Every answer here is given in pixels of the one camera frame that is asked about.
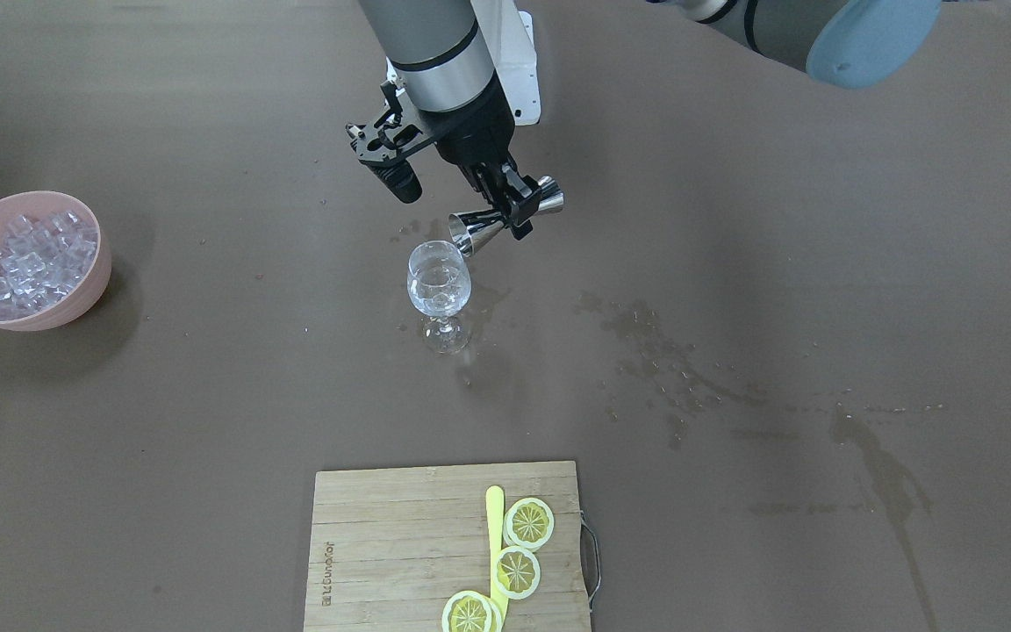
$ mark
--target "citrus slice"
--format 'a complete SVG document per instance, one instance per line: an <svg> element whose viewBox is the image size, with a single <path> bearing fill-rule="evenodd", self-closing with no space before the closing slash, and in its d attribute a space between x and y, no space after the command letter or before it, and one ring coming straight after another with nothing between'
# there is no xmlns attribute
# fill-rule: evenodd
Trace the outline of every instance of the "citrus slice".
<svg viewBox="0 0 1011 632"><path fill-rule="evenodd" d="M523 600L541 583L541 563L525 547L505 547L494 560L494 583L502 596Z"/></svg>
<svg viewBox="0 0 1011 632"><path fill-rule="evenodd" d="M442 608L442 632L493 632L494 613L481 593L460 591Z"/></svg>
<svg viewBox="0 0 1011 632"><path fill-rule="evenodd" d="M505 625L505 616L502 615L502 610L497 608L497 604L493 601L489 602L489 609L494 613L494 625L493 628L489 629L489 632L502 632L502 625Z"/></svg>
<svg viewBox="0 0 1011 632"><path fill-rule="evenodd" d="M530 551L544 547L553 536L553 510L541 499L522 499L505 512L502 536L510 544Z"/></svg>

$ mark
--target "bowl of ice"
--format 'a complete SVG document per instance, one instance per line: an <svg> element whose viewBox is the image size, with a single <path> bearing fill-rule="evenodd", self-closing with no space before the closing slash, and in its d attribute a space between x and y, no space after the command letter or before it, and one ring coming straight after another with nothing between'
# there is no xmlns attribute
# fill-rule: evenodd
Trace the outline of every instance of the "bowl of ice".
<svg viewBox="0 0 1011 632"><path fill-rule="evenodd" d="M110 276L111 250L88 205L56 191L0 200L0 329L36 332L76 320Z"/></svg>

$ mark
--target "bowl rim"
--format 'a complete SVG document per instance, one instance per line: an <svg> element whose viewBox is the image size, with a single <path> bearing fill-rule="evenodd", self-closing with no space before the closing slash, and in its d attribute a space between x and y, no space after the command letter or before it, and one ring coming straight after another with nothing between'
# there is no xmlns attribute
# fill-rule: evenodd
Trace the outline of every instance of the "bowl rim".
<svg viewBox="0 0 1011 632"><path fill-rule="evenodd" d="M36 320L37 317L42 315L43 313L45 313L45 312L50 311L51 309L55 308L57 305L62 304L62 303L64 303L64 301L69 300L69 296L73 296L74 293L76 293L77 290L79 290L81 288L81 285L83 284L84 277L88 276L88 275L91 275L92 270L96 268L97 261L99 261L99 259L100 259L100 249L102 248L102 243L103 243L103 231L100 230L100 220L96 218L96 213L92 212L92 208L89 207L89 205L87 203L84 203L83 201L81 201L79 199L79 197L72 196L72 195L69 195L69 193L63 193L61 191L51 191L51 190L45 190L45 189L39 189L39 190L35 190L35 191L21 191L19 193L12 193L12 195L8 195L8 196L5 196L5 197L0 197L0 203L4 203L4 201L13 199L13 197L34 196L34 195L42 196L42 195L48 195L48 193L52 193L52 195L54 195L54 196L68 197L70 200L74 201L74 203L81 204L81 207L84 208L84 210L88 211L88 215L91 216L92 223L95 224L95 227L96 227L96 255L92 257L92 263L89 263L88 269L84 270L84 275L81 276L81 281L82 282L78 283L77 286L72 289L72 291L70 291L69 293L67 293L67 295L62 296L61 300L59 300L57 302L54 302L53 304L49 305L49 307L45 307L44 309L41 309L40 311L35 311L33 313L30 313L30 315L23 315L23 317L21 317L21 319L11 319L9 321L0 321L0 328L2 328L4 325L13 325L13 324L19 324L19 323L28 323L30 321Z"/></svg>

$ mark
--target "pink bowl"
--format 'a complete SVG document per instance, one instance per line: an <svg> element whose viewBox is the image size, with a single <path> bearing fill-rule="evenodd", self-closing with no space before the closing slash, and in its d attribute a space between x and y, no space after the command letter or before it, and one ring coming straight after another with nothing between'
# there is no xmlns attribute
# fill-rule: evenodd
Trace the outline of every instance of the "pink bowl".
<svg viewBox="0 0 1011 632"><path fill-rule="evenodd" d="M0 321L1 330L37 332L59 328L88 311L89 307L99 300L104 288L108 287L108 279L111 276L111 248L108 240L105 239L96 215L93 215L92 210L74 196L56 191L29 191L3 197L0 200L0 242L3 241L7 222L15 216L26 215L33 220L41 220L67 208L76 212L81 219L91 222L96 227L96 231L99 231L96 259L92 261L91 268L84 272L84 278L68 296L24 319Z"/></svg>

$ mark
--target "light blue cap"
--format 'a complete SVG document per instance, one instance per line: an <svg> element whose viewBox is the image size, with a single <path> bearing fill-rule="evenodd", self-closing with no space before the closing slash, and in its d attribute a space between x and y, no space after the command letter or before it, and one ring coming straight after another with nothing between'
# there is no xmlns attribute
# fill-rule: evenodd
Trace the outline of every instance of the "light blue cap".
<svg viewBox="0 0 1011 632"><path fill-rule="evenodd" d="M934 27L942 0L849 0L823 28L806 72L842 88L867 88L899 70Z"/></svg>

